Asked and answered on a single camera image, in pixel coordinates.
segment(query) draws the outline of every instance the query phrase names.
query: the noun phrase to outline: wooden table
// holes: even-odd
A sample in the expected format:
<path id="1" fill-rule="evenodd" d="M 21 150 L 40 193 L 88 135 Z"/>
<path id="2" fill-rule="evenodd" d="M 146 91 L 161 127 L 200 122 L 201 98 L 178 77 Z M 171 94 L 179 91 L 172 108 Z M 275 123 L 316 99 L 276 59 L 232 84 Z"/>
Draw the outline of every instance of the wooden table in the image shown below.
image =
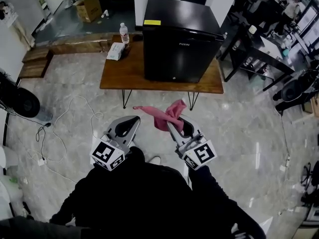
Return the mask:
<path id="1" fill-rule="evenodd" d="M 187 91 L 190 110 L 193 109 L 199 93 L 224 93 L 216 59 L 213 59 L 198 83 L 157 82 L 145 79 L 143 41 L 134 42 L 132 39 L 130 36 L 131 49 L 127 56 L 124 55 L 119 61 L 106 60 L 100 84 L 100 89 L 122 90 L 124 109 L 132 90 Z M 120 35 L 114 35 L 113 42 L 121 42 Z M 131 90 L 126 102 L 125 90 Z M 189 92 L 193 92 L 192 102 Z"/>

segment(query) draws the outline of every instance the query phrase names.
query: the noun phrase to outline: white cable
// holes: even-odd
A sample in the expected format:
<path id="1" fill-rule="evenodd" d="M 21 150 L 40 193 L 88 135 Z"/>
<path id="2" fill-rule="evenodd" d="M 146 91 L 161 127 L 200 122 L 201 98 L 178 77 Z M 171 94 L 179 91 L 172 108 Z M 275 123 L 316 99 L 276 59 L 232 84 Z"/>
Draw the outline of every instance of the white cable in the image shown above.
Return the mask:
<path id="1" fill-rule="evenodd" d="M 56 172 L 56 171 L 53 171 L 50 167 L 47 166 L 47 164 L 45 164 L 45 166 L 46 166 L 46 168 L 49 169 L 51 172 L 56 173 L 56 174 L 62 176 L 64 179 L 67 179 L 67 180 L 69 180 L 69 181 L 71 181 L 71 182 L 74 182 L 75 184 L 77 183 L 76 181 L 73 181 L 73 180 L 71 180 L 70 178 L 67 178 L 67 177 L 63 176 L 62 174 L 60 174 L 60 173 L 58 173 L 58 172 Z"/>
<path id="2" fill-rule="evenodd" d="M 33 158 L 34 156 L 31 156 L 31 154 L 29 153 L 29 149 L 26 149 L 26 148 L 24 147 L 23 142 L 20 140 L 20 138 L 17 136 L 17 134 L 16 134 L 15 136 L 18 138 L 19 142 L 22 144 L 22 146 L 23 146 L 23 148 L 25 149 L 26 153 L 28 153 L 28 156 L 29 156 L 28 158 L 32 158 L 35 162 L 37 162 L 37 160 L 35 160 L 35 159 Z M 38 152 L 38 151 L 36 151 L 36 150 L 32 150 L 32 151 L 33 151 L 33 152 L 36 152 L 37 154 L 40 154 L 40 155 L 41 155 L 41 153 Z M 67 180 L 69 180 L 69 181 L 71 181 L 71 182 L 77 183 L 77 182 L 71 180 L 70 178 L 67 178 L 67 177 L 63 176 L 62 174 L 53 171 L 53 170 L 52 170 L 50 167 L 48 167 L 46 164 L 45 164 L 45 166 L 46 166 L 51 172 L 56 173 L 56 174 L 62 176 L 64 179 L 67 179 Z"/>
<path id="3" fill-rule="evenodd" d="M 59 138 L 60 141 L 62 142 L 63 147 L 64 147 L 64 149 L 65 149 L 65 154 L 63 155 L 63 157 L 62 157 L 59 161 L 51 160 L 51 159 L 48 159 L 48 158 L 47 158 L 49 161 L 56 162 L 56 163 L 60 163 L 60 162 L 65 158 L 66 154 L 68 153 L 68 151 L 67 151 L 67 149 L 66 149 L 66 146 L 65 146 L 63 140 L 54 132 L 54 127 L 55 127 L 56 123 L 58 122 L 58 120 L 59 120 L 60 118 L 62 118 L 63 115 L 65 115 L 65 114 L 69 111 L 71 102 L 73 101 L 73 99 L 74 99 L 75 97 L 83 98 L 83 99 L 86 101 L 86 104 L 87 104 L 87 105 L 89 106 L 89 108 L 91 109 L 91 111 L 92 111 L 92 113 L 93 113 L 93 115 L 92 115 L 92 117 L 91 117 L 91 119 L 90 119 L 90 122 L 91 122 L 91 130 L 92 130 L 92 135 L 97 139 L 97 137 L 96 137 L 96 136 L 94 135 L 94 133 L 93 133 L 92 118 L 95 117 L 95 118 L 97 118 L 97 119 L 102 119 L 102 118 L 104 117 L 104 114 L 103 114 L 103 113 L 94 113 L 92 107 L 89 105 L 89 103 L 88 103 L 88 101 L 87 101 L 86 98 L 84 98 L 84 97 L 82 97 L 82 96 L 74 96 L 74 97 L 71 99 L 70 103 L 69 103 L 68 109 L 67 109 L 64 113 L 62 113 L 62 114 L 56 119 L 56 121 L 55 121 L 55 123 L 54 123 L 54 125 L 53 125 L 53 128 L 52 128 L 53 134 L 54 134 L 57 138 Z"/>
<path id="4" fill-rule="evenodd" d="M 62 117 L 70 110 L 71 103 L 72 103 L 72 101 L 73 101 L 73 99 L 74 99 L 75 97 L 79 97 L 79 98 L 84 99 L 84 100 L 86 101 L 86 104 L 88 105 L 88 107 L 91 109 L 92 114 L 93 114 L 93 115 L 91 116 L 91 118 L 90 118 L 91 130 L 92 130 L 92 135 L 97 139 L 97 137 L 94 135 L 94 132 L 93 132 L 92 118 L 95 117 L 95 118 L 97 118 L 97 119 L 102 119 L 102 118 L 104 117 L 104 114 L 103 114 L 103 113 L 100 113 L 100 112 L 95 113 L 95 112 L 93 111 L 92 107 L 89 105 L 89 103 L 88 103 L 88 101 L 87 101 L 87 99 L 86 99 L 85 97 L 82 97 L 82 96 L 74 96 L 74 97 L 71 99 L 70 103 L 69 103 L 68 109 L 67 109 L 64 113 L 62 113 L 62 114 L 56 119 L 56 121 L 55 121 L 55 123 L 54 123 L 54 125 L 53 125 L 53 128 L 52 128 L 53 134 L 54 134 L 57 138 L 59 138 L 60 141 L 62 142 L 62 144 L 63 144 L 63 146 L 64 146 L 64 149 L 65 149 L 65 154 L 63 155 L 63 157 L 62 157 L 59 161 L 52 160 L 52 159 L 49 159 L 48 157 L 43 156 L 43 157 L 44 157 L 45 159 L 47 159 L 48 161 L 60 163 L 60 162 L 65 158 L 65 156 L 67 155 L 67 148 L 66 148 L 66 146 L 65 146 L 65 144 L 64 144 L 64 142 L 63 142 L 63 140 L 54 132 L 54 127 L 55 127 L 56 123 L 58 122 L 58 120 L 59 120 L 60 118 L 62 118 Z M 35 155 L 32 156 L 32 155 L 29 153 L 29 150 L 31 150 L 31 149 L 26 149 L 26 148 L 24 147 L 23 142 L 20 140 L 20 138 L 17 136 L 17 134 L 16 134 L 16 137 L 17 137 L 17 139 L 20 141 L 20 143 L 22 144 L 22 146 L 23 146 L 23 148 L 25 149 L 25 151 L 27 152 L 28 158 L 31 158 L 31 159 L 33 159 L 34 161 L 37 162 L 37 160 L 35 160 L 35 159 L 33 158 Z M 37 153 L 37 154 L 39 154 L 39 155 L 42 156 L 42 154 L 41 154 L 40 152 L 36 151 L 36 150 L 31 150 L 31 151 L 32 151 L 32 152 L 35 152 L 35 153 Z M 62 174 L 60 174 L 60 173 L 58 173 L 58 172 L 52 170 L 50 167 L 47 166 L 47 164 L 45 164 L 45 166 L 48 168 L 48 170 L 50 170 L 50 171 L 53 172 L 53 173 L 56 173 L 56 174 L 60 175 L 60 176 L 63 177 L 64 179 L 67 179 L 67 180 L 69 180 L 69 181 L 71 181 L 71 182 L 77 183 L 77 182 L 71 180 L 70 178 L 67 178 L 67 177 L 63 176 Z"/>

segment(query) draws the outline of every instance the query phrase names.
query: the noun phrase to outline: mini fridge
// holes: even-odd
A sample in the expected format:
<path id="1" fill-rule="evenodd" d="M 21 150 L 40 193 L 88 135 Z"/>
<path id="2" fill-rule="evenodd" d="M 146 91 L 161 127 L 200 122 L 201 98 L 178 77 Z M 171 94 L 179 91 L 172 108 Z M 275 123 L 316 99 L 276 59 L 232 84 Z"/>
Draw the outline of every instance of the mini fridge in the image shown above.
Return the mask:
<path id="1" fill-rule="evenodd" d="M 149 0 L 144 24 L 145 78 L 197 83 L 224 41 L 210 7 Z"/>

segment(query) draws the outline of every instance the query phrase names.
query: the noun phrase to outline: black jacket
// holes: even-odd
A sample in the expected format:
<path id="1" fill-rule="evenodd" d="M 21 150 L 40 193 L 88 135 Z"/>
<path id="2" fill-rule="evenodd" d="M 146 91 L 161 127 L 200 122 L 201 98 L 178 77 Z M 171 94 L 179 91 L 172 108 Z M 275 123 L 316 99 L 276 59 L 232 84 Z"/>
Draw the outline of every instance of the black jacket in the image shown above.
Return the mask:
<path id="1" fill-rule="evenodd" d="M 189 169 L 192 190 L 181 174 L 169 167 L 145 163 L 136 147 L 114 171 L 95 165 L 50 220 L 64 225 L 76 218 L 76 226 L 98 230 L 150 230 L 186 235 L 208 233 L 232 238 L 231 228 L 254 238 L 266 238 L 262 229 L 236 202 L 230 200 L 204 166 Z"/>

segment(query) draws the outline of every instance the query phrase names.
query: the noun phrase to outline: yellow label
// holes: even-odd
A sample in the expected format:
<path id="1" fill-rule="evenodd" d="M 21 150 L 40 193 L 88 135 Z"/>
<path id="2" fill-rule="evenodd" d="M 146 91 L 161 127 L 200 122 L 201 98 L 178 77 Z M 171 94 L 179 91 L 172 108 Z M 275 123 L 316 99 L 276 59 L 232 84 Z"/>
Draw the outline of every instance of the yellow label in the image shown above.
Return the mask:
<path id="1" fill-rule="evenodd" d="M 158 25 L 158 26 L 160 26 L 160 20 L 144 20 L 144 25 Z"/>

